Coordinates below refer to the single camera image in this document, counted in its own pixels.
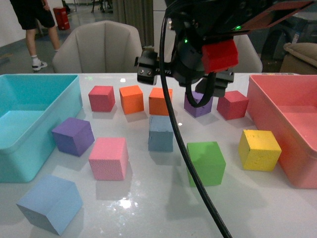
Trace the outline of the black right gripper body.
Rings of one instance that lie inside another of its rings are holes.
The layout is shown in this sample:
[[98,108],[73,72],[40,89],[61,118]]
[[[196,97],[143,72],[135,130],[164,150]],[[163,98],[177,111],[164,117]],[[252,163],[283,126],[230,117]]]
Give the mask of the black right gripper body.
[[[171,61],[164,63],[166,76],[175,78],[180,86],[185,87],[187,84],[193,84],[208,75],[203,67],[202,51],[197,52],[187,38],[178,39],[175,37],[171,46]],[[137,68],[139,82],[156,84],[155,76],[160,74],[157,52],[144,50],[140,57],[136,57],[134,66]]]

